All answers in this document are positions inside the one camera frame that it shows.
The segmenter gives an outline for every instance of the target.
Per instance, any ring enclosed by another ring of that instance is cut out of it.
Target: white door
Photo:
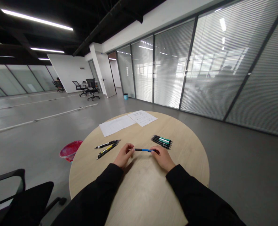
[[[96,52],[96,56],[102,75],[102,79],[100,79],[99,81],[104,84],[107,98],[109,98],[113,95],[116,95],[110,62],[108,60],[107,54]]]

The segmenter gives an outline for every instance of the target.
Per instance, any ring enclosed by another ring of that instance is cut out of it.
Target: hand
[[[159,145],[153,146],[150,149],[157,150],[159,152],[159,154],[157,154],[156,152],[152,151],[151,154],[153,155],[153,157],[155,157],[160,167],[165,169],[167,172],[169,172],[176,166],[172,161],[167,149]]]
[[[117,155],[114,161],[114,164],[123,169],[126,166],[128,159],[132,156],[134,152],[135,152],[134,145],[131,143],[126,143],[121,148],[119,154]]]

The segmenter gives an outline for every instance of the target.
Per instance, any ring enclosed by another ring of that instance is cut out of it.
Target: trash bin
[[[123,94],[123,96],[125,100],[128,100],[128,94]]]
[[[76,151],[78,150],[82,142],[83,141],[74,141],[72,143],[69,143],[60,151],[59,156],[66,159],[68,162],[72,162]]]

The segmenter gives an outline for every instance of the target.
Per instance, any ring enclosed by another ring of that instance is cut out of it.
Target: white paper sheet
[[[154,120],[157,120],[156,117],[142,110],[130,113],[128,116],[142,127],[153,122]]]
[[[136,122],[132,120],[130,117],[127,115],[119,117],[117,119],[110,120],[108,122],[100,124],[100,129],[104,135],[104,137],[107,137],[111,134],[114,134],[126,127],[129,127]]]

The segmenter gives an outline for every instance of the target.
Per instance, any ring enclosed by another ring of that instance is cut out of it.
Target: pen
[[[159,154],[158,150],[151,150],[151,149],[140,149],[140,148],[135,148],[135,151],[147,151],[147,152],[156,152],[157,154]]]
[[[170,148],[169,148],[169,146],[167,146],[167,144],[163,144],[163,143],[158,142],[158,141],[153,140],[153,139],[151,139],[151,140],[152,140],[153,142],[155,142],[155,143],[157,143],[157,144],[161,145],[163,148],[166,148],[166,149],[170,150]]]
[[[107,150],[106,150],[105,152],[103,152],[102,154],[99,154],[99,155],[97,156],[96,160],[97,160],[97,159],[100,159],[103,155],[105,155],[105,154],[108,153],[110,150],[112,150],[114,147],[116,147],[117,144],[118,144],[118,143],[115,143],[115,144],[111,145],[109,148],[107,148]]]
[[[107,149],[104,149],[102,152],[100,152],[100,153],[98,154],[98,156],[101,155],[102,153],[106,152],[109,148],[111,148],[111,146],[109,146]]]
[[[163,140],[167,140],[167,141],[169,141],[169,142],[172,142],[171,140],[168,140],[168,139],[166,139],[166,138],[164,138],[164,137],[160,137],[160,136],[157,136],[157,135],[153,135],[154,137],[157,137],[157,138],[161,138],[161,139],[163,139]]]
[[[105,144],[102,144],[102,145],[100,145],[100,146],[97,146],[95,149],[98,149],[98,148],[103,148],[103,147],[105,147],[105,146],[108,146],[108,145],[110,145],[110,144],[112,144],[112,143],[116,143],[116,142],[119,142],[120,140],[113,140],[113,141],[110,141],[110,142],[108,142],[108,143],[105,143]]]
[[[152,139],[157,140],[157,141],[160,141],[160,142],[162,142],[162,143],[164,143],[164,144],[169,145],[169,142],[166,142],[166,141],[164,141],[164,140],[160,140],[160,139],[158,139],[158,138],[156,138],[156,137],[153,137]]]

